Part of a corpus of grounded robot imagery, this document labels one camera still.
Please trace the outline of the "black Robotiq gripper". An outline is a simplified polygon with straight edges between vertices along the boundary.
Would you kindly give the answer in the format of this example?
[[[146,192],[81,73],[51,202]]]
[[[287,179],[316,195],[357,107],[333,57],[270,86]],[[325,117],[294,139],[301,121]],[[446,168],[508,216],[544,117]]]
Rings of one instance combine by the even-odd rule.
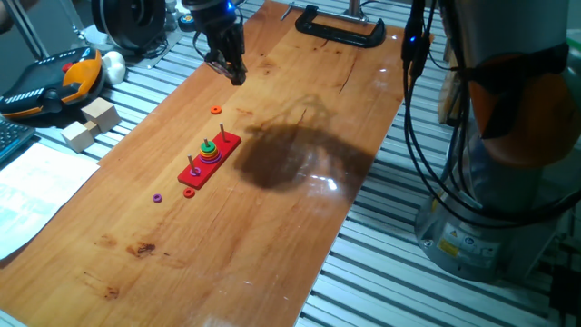
[[[236,6],[230,0],[183,0],[183,7],[190,11],[196,33],[216,39],[228,36],[230,63],[211,39],[208,40],[209,52],[204,56],[204,62],[218,74],[232,75],[233,85],[242,85],[247,69],[242,60],[244,37]]]

